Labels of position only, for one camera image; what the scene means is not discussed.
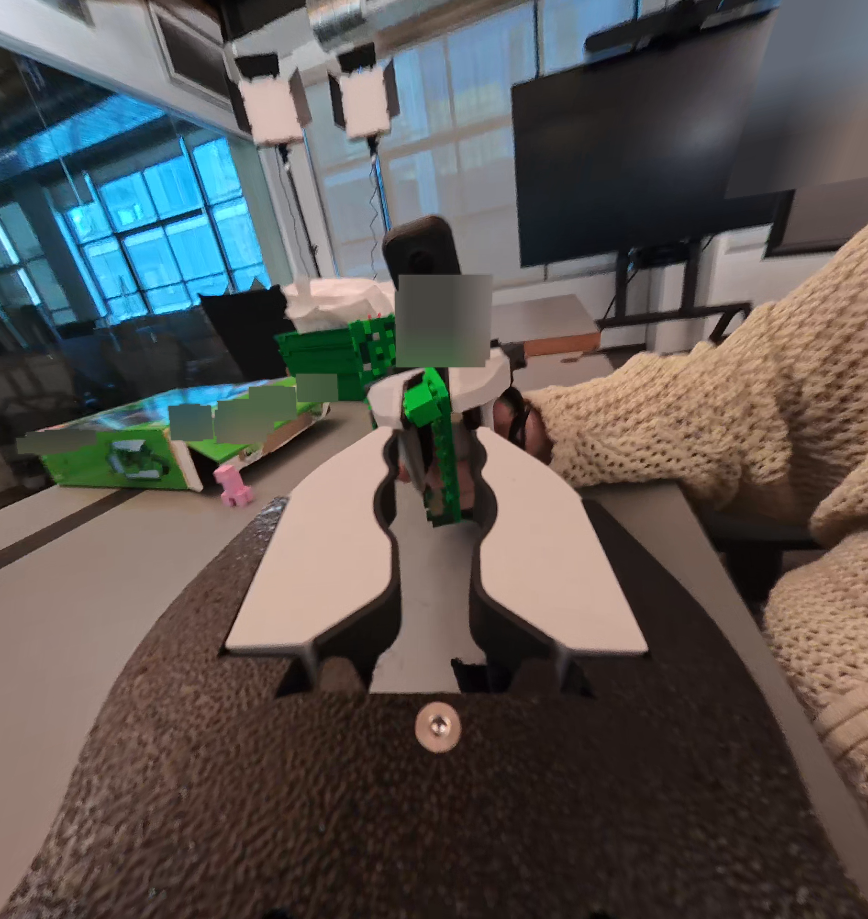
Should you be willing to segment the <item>person's right hand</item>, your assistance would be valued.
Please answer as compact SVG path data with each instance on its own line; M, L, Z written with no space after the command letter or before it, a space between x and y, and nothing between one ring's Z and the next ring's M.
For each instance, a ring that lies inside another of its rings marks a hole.
M553 442L543 418L532 402L515 387L505 390L496 400L493 419L499 436L544 465L551 463Z

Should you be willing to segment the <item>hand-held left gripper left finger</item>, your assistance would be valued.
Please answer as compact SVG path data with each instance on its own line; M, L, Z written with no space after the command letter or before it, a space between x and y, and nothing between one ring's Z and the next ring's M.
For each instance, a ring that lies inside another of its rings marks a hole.
M394 429L378 427L292 490L226 653L298 660L313 684L326 660L341 658L370 687L402 624L397 460Z

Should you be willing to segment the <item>green plastic crate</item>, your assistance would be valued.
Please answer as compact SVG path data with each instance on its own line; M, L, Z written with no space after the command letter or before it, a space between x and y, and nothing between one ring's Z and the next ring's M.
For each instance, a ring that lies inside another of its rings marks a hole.
M350 325L274 337L299 403L363 403L367 386Z

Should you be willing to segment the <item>person's right forearm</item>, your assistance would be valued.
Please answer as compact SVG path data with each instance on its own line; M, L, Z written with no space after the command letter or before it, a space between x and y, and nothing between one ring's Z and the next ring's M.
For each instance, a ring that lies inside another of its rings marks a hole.
M828 549L868 543L868 224L721 345L527 397L573 486L674 481Z

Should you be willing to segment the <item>black foam board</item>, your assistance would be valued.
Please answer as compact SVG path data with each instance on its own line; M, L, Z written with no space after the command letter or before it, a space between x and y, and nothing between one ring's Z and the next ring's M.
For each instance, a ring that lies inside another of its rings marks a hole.
M276 341L295 332L281 286L202 296L200 306L246 382L277 380L287 367Z

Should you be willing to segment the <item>pink lego pig figure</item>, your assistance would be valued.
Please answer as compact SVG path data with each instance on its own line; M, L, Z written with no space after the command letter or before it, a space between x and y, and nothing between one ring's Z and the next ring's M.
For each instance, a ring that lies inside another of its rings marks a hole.
M238 467L224 463L213 471L213 477L222 489L221 500L225 506L236 508L253 503L253 492L245 485Z

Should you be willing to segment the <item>green cardboard lego box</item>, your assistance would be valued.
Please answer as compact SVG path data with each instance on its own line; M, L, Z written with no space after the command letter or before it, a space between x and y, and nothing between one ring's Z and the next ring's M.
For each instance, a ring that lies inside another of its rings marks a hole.
M17 452L37 456L62 487L200 493L215 486L218 467L242 471L329 408L301 402L293 377L173 389L29 432Z

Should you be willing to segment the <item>large black tv screen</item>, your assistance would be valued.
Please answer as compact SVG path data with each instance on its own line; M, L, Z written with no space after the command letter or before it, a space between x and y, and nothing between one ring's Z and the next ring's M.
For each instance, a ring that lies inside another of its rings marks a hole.
M727 197L775 13L511 90L520 267L771 224Z

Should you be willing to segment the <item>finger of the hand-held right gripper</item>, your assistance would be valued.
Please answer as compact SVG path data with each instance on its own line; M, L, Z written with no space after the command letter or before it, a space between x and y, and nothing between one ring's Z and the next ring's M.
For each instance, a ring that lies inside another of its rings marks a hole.
M400 431L420 429L406 422L403 397L407 386L410 382L417 380L422 371L423 369L406 370L371 385L367 393L367 401L376 425Z
M505 352L491 352L482 367L449 369L451 413L479 412L479 426L495 430L494 407L511 388L512 371Z

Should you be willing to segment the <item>black webcam bar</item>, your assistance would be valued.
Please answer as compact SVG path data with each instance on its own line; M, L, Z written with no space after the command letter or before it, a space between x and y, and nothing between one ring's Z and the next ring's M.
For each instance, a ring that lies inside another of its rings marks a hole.
M586 55L598 55L608 50L638 46L656 40L681 40L701 31L709 18L717 13L717 6L670 6L647 17L638 17L610 29L588 36L584 42Z

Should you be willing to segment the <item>silver ribbed ceiling duct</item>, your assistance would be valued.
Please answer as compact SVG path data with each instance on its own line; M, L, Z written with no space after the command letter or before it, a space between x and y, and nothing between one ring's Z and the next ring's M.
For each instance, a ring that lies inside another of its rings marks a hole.
M317 43L326 52L339 52L375 41L417 13L409 1L307 1L305 10Z

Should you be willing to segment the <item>person's torso in knit sweater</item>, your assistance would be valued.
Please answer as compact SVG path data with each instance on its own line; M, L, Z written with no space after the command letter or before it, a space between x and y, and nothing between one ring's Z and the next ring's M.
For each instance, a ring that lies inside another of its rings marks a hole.
M763 623L824 752L868 818L868 521L786 573Z

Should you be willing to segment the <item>green lego creeper figure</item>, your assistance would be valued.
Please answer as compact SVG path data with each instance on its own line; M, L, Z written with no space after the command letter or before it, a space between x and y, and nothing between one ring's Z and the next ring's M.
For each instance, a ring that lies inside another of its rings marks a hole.
M358 379L364 390L391 375L395 366L395 317L378 315L348 325L350 342L358 363Z

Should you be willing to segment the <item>wide green lego plate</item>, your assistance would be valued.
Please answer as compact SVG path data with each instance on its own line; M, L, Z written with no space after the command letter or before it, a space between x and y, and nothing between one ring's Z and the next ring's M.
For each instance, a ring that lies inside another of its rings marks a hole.
M437 378L432 392L438 413L432 430L440 484L432 487L438 502L433 502L430 509L433 524L439 527L470 519L475 498L468 458L469 431L463 415L452 411L448 371L434 369L433 373Z

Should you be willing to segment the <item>small green lego bracket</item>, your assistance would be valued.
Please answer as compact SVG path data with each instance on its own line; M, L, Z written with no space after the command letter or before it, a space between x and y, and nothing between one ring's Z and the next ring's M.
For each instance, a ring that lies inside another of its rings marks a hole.
M425 368L404 391L403 412L413 427L451 421L451 396L447 381L438 369Z

